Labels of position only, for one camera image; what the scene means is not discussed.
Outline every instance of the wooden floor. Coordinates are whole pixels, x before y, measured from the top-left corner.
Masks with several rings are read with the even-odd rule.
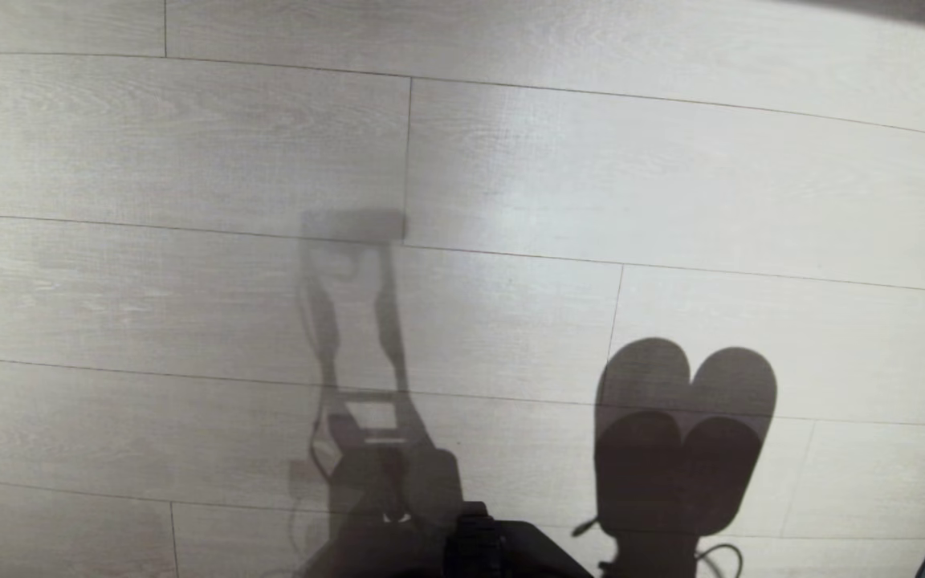
[[[652,337],[776,378],[632,402],[761,432],[700,549],[914,576],[925,3],[843,4],[0,0],[0,577],[304,570],[335,385],[597,575],[603,368]]]

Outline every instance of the floor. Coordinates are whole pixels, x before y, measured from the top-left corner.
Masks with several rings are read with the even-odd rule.
[[[914,576],[917,5],[0,0],[0,577]]]

